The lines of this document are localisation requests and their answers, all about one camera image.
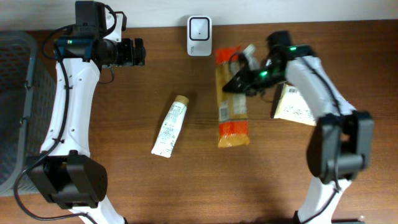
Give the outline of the orange spaghetti package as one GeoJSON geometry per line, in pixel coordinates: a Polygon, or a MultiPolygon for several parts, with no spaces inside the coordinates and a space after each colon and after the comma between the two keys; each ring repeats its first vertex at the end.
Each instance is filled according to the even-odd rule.
{"type": "Polygon", "coordinates": [[[216,97],[218,104],[218,147],[235,147],[248,145],[248,110],[246,95],[227,93],[223,87],[232,79],[229,66],[237,66],[241,47],[225,47],[215,51],[216,57],[216,97]]]}

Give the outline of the cream food pouch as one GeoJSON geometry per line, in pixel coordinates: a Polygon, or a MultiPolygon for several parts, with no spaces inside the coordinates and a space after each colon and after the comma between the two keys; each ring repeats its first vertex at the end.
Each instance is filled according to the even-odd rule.
{"type": "Polygon", "coordinates": [[[276,108],[271,113],[272,119],[284,119],[309,126],[316,125],[315,118],[297,87],[282,84],[279,94],[275,102],[276,108]]]}

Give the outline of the white tube with gold cap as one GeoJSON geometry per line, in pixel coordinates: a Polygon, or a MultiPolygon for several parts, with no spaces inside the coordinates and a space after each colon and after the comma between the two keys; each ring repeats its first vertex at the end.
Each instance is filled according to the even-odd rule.
{"type": "Polygon", "coordinates": [[[174,145],[182,129],[189,99],[183,95],[177,95],[172,103],[161,127],[152,154],[170,158],[174,145]]]}

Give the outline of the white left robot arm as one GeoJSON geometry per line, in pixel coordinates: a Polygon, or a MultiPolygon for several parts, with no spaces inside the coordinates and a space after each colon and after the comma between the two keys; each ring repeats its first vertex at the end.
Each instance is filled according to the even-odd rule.
{"type": "Polygon", "coordinates": [[[24,171],[48,203],[85,223],[125,223],[107,198],[106,169],[90,157],[88,131],[102,69],[145,64],[142,39],[124,38],[127,17],[98,1],[77,1],[75,23],[53,44],[57,87],[49,130],[24,171]]]}

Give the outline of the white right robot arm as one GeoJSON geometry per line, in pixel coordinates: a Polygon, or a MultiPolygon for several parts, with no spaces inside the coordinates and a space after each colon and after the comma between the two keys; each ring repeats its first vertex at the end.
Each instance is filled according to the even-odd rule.
{"type": "Polygon", "coordinates": [[[249,58],[235,52],[238,69],[230,69],[227,93],[255,96],[280,83],[298,89],[316,121],[307,147],[312,174],[308,194],[295,211],[293,223],[332,223],[332,216],[345,190],[370,163],[374,120],[367,111],[357,111],[344,99],[308,44],[295,45],[287,30],[267,37],[265,64],[250,68],[249,58]]]}

